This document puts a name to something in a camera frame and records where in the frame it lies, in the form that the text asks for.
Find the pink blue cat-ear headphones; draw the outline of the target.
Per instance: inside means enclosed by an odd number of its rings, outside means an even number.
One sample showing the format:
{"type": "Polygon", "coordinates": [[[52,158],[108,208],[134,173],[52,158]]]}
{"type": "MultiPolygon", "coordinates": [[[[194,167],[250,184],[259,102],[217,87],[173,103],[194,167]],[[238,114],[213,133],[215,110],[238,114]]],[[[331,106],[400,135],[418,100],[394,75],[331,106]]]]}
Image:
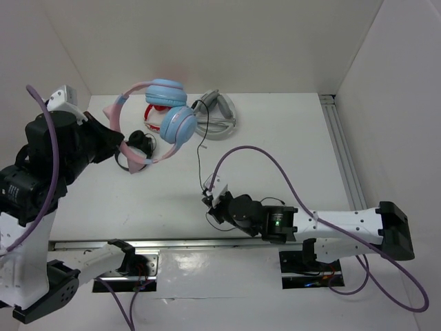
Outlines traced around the pink blue cat-ear headphones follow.
{"type": "Polygon", "coordinates": [[[183,84],[168,79],[153,79],[134,84],[129,90],[120,94],[113,104],[103,109],[111,130],[121,132],[120,117],[123,106],[132,93],[142,89],[145,90],[146,102],[149,105],[168,109],[159,126],[159,134],[160,138],[172,147],[160,158],[153,159],[139,156],[126,142],[121,142],[119,152],[127,158],[128,171],[131,174],[140,171],[143,166],[159,163],[175,155],[192,137],[197,127],[194,112],[187,106],[187,94],[183,84]]]}

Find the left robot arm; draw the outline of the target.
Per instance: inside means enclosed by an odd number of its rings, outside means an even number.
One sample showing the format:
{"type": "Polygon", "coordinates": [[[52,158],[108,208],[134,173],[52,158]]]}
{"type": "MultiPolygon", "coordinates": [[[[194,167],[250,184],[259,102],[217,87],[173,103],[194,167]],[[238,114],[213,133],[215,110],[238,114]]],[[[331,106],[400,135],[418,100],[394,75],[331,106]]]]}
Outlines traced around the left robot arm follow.
{"type": "Polygon", "coordinates": [[[110,270],[130,274],[137,258],[133,246],[113,239],[72,265],[48,259],[68,186],[88,165],[112,157],[123,135],[90,114],[78,120],[64,111],[37,116],[25,135],[14,164],[1,171],[1,306],[29,324],[65,307],[81,285],[110,270]]]}

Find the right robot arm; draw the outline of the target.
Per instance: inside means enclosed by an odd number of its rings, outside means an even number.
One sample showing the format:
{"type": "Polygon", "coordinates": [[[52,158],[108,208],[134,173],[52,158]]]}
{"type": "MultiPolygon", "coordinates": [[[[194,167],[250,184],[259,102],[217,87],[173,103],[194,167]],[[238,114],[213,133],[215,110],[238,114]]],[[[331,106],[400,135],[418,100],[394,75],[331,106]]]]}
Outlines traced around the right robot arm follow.
{"type": "Polygon", "coordinates": [[[203,191],[203,203],[219,224],[227,222],[245,234],[276,245],[302,246],[304,268],[361,254],[384,253],[394,261],[410,261],[415,254],[406,214],[393,202],[352,212],[306,212],[288,205],[263,205],[248,194],[203,191]]]}

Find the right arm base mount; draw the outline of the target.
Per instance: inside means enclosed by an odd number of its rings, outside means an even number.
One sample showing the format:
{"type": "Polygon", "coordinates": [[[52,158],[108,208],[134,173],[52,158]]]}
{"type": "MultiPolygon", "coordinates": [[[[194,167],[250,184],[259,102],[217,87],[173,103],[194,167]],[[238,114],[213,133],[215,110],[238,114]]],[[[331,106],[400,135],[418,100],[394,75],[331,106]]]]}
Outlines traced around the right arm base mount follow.
{"type": "Polygon", "coordinates": [[[288,289],[323,288],[329,285],[344,287],[340,261],[304,263],[300,251],[280,251],[282,287],[288,289]]]}

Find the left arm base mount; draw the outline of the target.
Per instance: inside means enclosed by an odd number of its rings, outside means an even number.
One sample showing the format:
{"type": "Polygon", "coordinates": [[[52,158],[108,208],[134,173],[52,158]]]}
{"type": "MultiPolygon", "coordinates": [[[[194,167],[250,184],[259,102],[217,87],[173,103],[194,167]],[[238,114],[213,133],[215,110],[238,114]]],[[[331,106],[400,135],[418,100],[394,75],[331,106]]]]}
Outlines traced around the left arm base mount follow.
{"type": "Polygon", "coordinates": [[[139,250],[141,255],[129,271],[109,270],[99,276],[115,293],[156,292],[159,251],[139,250]]]}

